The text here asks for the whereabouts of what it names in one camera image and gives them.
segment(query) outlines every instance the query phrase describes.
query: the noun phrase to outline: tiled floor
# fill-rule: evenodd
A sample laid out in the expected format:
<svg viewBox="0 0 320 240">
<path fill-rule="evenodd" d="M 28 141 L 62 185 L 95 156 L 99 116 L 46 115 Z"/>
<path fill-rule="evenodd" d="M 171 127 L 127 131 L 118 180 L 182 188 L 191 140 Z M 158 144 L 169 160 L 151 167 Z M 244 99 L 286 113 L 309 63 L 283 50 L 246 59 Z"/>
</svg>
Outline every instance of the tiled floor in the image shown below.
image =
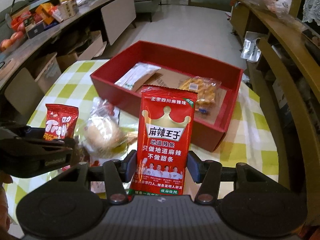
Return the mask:
<svg viewBox="0 0 320 240">
<path fill-rule="evenodd" d="M 188 1 L 183 0 L 162 0 L 163 5 L 188 5 Z"/>
<path fill-rule="evenodd" d="M 111 57 L 138 40 L 161 43 L 219 59 L 246 69 L 241 46 L 231 34 L 232 26 L 223 11 L 182 5 L 162 5 L 153 15 L 137 19 L 103 55 Z"/>
</svg>

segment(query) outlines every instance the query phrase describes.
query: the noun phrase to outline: cardboard inside box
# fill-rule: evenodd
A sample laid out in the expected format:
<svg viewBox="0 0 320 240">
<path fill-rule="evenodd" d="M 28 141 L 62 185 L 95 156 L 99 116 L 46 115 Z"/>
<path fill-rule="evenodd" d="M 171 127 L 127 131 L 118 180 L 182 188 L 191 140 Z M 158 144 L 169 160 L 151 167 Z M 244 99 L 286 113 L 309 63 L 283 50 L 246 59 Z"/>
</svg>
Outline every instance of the cardboard inside box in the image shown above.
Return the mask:
<svg viewBox="0 0 320 240">
<path fill-rule="evenodd" d="M 141 93 L 142 84 L 156 85 L 169 88 L 179 88 L 180 84 L 189 78 L 190 76 L 188 75 L 178 73 L 169 69 L 161 68 L 155 74 L 153 74 L 147 81 L 145 81 L 145 79 L 140 79 L 138 82 L 136 82 L 135 86 L 139 85 L 140 87 L 139 89 L 133 91 Z M 226 89 L 219 88 L 216 93 L 216 104 L 214 107 L 210 109 L 209 114 L 201 114 L 199 112 L 195 112 L 195 116 L 204 119 L 208 123 L 214 124 L 219 115 L 226 93 Z"/>
</svg>

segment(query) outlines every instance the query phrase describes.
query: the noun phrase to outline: orange box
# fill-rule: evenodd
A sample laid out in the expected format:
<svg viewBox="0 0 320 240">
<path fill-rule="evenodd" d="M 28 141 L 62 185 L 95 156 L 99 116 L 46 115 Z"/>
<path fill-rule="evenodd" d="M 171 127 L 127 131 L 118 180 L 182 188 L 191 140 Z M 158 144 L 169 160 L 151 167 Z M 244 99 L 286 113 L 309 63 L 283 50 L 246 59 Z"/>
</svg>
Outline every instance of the orange box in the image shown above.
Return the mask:
<svg viewBox="0 0 320 240">
<path fill-rule="evenodd" d="M 53 7 L 53 4 L 50 2 L 42 3 L 36 9 L 36 13 L 41 16 L 43 21 L 46 24 L 50 24 L 54 21 L 54 18 L 49 14 L 50 9 Z"/>
</svg>

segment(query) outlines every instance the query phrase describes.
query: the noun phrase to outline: crown graphic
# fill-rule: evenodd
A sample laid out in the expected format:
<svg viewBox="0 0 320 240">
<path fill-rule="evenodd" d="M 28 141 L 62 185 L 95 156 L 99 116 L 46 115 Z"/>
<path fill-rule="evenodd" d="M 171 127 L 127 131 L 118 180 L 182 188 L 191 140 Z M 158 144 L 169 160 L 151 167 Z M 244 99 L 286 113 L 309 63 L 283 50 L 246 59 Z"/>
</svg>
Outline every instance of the crown graphic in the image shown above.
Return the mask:
<svg viewBox="0 0 320 240">
<path fill-rule="evenodd" d="M 141 113 L 144 117 L 144 122 L 146 124 L 151 124 L 155 126 L 184 129 L 187 126 L 187 124 L 191 122 L 190 116 L 186 116 L 183 122 L 175 122 L 174 120 L 172 120 L 169 115 L 171 112 L 171 108 L 169 106 L 165 106 L 163 108 L 163 112 L 164 115 L 161 116 L 159 119 L 151 119 L 147 110 L 143 110 Z"/>
</svg>

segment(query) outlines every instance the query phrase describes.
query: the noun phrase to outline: person's hand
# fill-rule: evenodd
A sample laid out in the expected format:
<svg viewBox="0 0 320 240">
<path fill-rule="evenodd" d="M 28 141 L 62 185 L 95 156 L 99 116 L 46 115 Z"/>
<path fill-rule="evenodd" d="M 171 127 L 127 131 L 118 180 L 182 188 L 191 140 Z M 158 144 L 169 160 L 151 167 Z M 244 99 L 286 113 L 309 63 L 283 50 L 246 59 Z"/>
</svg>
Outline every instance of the person's hand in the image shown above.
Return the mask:
<svg viewBox="0 0 320 240">
<path fill-rule="evenodd" d="M 8 202 L 5 195 L 2 183 L 10 184 L 12 183 L 12 178 L 10 175 L 0 171 L 0 227 L 6 231 L 10 227 L 10 218 L 8 216 Z"/>
</svg>

